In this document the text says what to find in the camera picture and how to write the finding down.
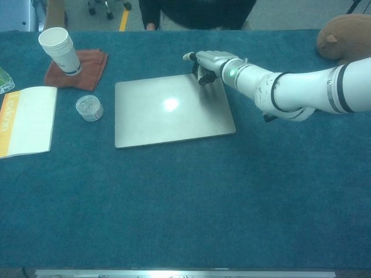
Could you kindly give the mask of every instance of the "floor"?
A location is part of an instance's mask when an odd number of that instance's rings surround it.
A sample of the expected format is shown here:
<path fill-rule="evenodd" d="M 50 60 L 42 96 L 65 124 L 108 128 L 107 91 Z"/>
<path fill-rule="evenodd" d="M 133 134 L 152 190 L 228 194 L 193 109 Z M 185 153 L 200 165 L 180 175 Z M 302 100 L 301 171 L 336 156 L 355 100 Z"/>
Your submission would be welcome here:
<path fill-rule="evenodd" d="M 125 31 L 144 31 L 138 0 L 129 0 L 129 12 Z M 371 14 L 371 0 L 362 0 L 354 13 Z M 114 14 L 112 20 L 106 17 L 103 3 L 95 3 L 96 14 L 88 12 L 88 0 L 65 0 L 70 31 L 118 31 L 122 24 L 123 0 L 111 0 Z M 321 29 L 334 16 L 345 14 L 353 0 L 257 0 L 248 17 L 251 30 L 297 30 Z M 35 269 L 0 269 L 0 278 L 35 277 Z M 371 278 L 371 271 L 338 270 L 340 278 Z"/>

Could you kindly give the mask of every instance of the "green object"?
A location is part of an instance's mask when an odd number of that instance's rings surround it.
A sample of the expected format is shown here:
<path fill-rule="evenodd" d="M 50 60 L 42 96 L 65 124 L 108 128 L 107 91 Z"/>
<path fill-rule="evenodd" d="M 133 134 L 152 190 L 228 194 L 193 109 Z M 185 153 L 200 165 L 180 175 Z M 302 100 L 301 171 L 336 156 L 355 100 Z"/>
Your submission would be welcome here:
<path fill-rule="evenodd" d="M 232 77 L 235 73 L 236 73 L 236 70 L 232 69 L 231 72 L 230 72 L 230 77 Z"/>
<path fill-rule="evenodd" d="M 0 67 L 0 94 L 4 94 L 14 88 L 14 81 L 10 75 Z"/>

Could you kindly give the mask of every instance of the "white paper cup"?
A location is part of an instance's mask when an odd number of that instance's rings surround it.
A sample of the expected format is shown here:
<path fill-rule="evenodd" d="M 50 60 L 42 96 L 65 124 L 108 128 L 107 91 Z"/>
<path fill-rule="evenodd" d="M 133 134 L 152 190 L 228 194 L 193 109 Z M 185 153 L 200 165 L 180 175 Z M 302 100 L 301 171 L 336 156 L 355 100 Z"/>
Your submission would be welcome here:
<path fill-rule="evenodd" d="M 39 36 L 39 43 L 66 75 L 81 72 L 81 63 L 66 29 L 55 27 L 45 30 Z"/>

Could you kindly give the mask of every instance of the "clear container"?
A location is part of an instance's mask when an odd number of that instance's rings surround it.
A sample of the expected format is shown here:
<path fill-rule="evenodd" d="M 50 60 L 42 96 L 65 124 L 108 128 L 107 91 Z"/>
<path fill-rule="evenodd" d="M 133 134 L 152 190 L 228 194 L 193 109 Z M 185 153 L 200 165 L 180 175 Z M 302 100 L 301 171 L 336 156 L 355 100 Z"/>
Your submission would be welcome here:
<path fill-rule="evenodd" d="M 0 94 L 4 94 L 14 88 L 14 81 L 10 75 L 0 67 Z"/>
<path fill-rule="evenodd" d="M 99 120 L 103 116 L 103 106 L 96 96 L 88 94 L 78 99 L 76 110 L 88 122 Z"/>

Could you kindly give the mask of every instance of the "robotic arm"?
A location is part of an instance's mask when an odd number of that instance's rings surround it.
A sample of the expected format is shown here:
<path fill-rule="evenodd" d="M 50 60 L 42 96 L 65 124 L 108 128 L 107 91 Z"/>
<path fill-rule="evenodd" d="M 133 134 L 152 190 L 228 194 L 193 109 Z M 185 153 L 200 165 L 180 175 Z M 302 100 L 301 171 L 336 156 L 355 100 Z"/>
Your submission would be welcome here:
<path fill-rule="evenodd" d="M 228 52 L 200 51 L 183 59 L 198 65 L 200 84 L 222 78 L 271 116 L 299 122 L 316 109 L 333 114 L 371 111 L 371 58 L 305 74 L 271 72 Z"/>

